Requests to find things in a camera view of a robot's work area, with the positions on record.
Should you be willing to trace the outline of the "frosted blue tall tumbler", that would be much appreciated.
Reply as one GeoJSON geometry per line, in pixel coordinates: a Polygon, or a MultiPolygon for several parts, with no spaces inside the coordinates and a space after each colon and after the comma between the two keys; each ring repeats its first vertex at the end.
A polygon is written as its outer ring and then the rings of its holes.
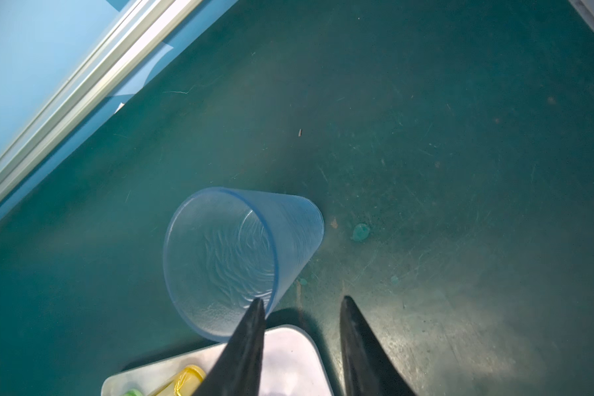
{"type": "Polygon", "coordinates": [[[203,338],[227,342],[251,303],[266,314],[323,242],[319,208],[307,198],[211,187],[175,212],[163,275],[182,319],[203,338]]]}

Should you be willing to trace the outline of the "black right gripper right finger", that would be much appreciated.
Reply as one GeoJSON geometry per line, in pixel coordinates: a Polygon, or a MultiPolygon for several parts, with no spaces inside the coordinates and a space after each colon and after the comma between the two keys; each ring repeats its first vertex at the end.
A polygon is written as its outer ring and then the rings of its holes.
{"type": "Polygon", "coordinates": [[[340,308],[343,376],[347,395],[414,395],[351,296],[340,308]]]}

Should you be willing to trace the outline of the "tall amber tumbler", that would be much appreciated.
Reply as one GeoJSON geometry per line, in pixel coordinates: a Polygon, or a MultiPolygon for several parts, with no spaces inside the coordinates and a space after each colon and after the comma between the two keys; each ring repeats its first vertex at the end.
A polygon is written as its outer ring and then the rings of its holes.
{"type": "Polygon", "coordinates": [[[166,384],[153,392],[155,396],[191,396],[205,380],[206,373],[196,365],[189,365],[178,372],[166,384]]]}

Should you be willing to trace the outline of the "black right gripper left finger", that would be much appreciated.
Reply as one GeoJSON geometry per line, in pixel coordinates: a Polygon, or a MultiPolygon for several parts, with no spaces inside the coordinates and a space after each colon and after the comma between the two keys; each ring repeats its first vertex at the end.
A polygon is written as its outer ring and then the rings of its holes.
{"type": "Polygon", "coordinates": [[[255,299],[194,395],[258,395],[264,348],[264,303],[255,299]]]}

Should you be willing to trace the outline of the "tall green tumbler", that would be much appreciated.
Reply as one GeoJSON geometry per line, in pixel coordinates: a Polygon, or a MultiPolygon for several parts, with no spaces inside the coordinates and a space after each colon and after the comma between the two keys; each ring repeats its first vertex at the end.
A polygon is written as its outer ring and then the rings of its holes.
{"type": "Polygon", "coordinates": [[[122,396],[144,396],[138,389],[130,389],[122,396]]]}

